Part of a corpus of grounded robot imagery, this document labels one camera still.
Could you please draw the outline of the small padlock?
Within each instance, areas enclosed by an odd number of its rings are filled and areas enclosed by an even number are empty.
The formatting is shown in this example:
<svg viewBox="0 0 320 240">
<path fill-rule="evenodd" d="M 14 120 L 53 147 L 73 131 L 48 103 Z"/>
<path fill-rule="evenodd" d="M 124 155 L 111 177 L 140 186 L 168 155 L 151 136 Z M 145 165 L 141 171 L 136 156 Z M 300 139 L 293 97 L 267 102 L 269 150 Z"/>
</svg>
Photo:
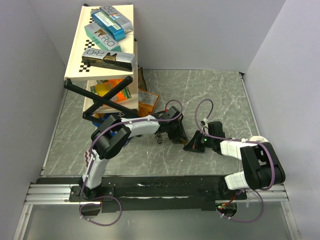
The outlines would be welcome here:
<svg viewBox="0 0 320 240">
<path fill-rule="evenodd" d="M 161 133 L 156 133 L 155 134 L 155 138 L 158 144 L 162 144 L 163 143 L 163 138 L 162 138 L 162 134 Z"/>
</svg>

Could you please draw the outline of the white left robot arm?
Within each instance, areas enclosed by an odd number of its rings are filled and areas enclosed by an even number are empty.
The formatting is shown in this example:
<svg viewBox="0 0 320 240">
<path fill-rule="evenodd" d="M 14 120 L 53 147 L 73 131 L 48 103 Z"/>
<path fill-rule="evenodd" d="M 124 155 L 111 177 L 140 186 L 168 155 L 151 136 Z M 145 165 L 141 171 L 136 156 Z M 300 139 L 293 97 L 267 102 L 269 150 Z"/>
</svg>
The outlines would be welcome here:
<svg viewBox="0 0 320 240">
<path fill-rule="evenodd" d="M 91 146 L 84 153 L 86 171 L 82 176 L 81 196 L 87 201 L 98 197 L 98 187 L 102 183 L 107 164 L 131 138 L 166 133 L 171 142 L 185 144 L 188 138 L 182 121 L 182 111 L 174 106 L 138 118 L 109 116 L 91 135 Z"/>
</svg>

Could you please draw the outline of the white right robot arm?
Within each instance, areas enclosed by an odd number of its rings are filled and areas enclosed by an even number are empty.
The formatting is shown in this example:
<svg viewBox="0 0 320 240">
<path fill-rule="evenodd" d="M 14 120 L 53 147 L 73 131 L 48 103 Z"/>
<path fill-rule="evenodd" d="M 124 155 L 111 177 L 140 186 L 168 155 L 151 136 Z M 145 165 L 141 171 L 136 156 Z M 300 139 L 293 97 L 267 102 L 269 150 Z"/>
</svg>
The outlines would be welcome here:
<svg viewBox="0 0 320 240">
<path fill-rule="evenodd" d="M 269 189 L 286 180 L 285 171 L 270 142 L 262 136 L 239 141 L 226 138 L 220 121 L 211 121 L 197 130 L 183 149 L 194 153 L 212 149 L 217 154 L 242 162 L 242 171 L 222 178 L 218 193 L 223 199 L 230 199 L 236 190 Z"/>
</svg>

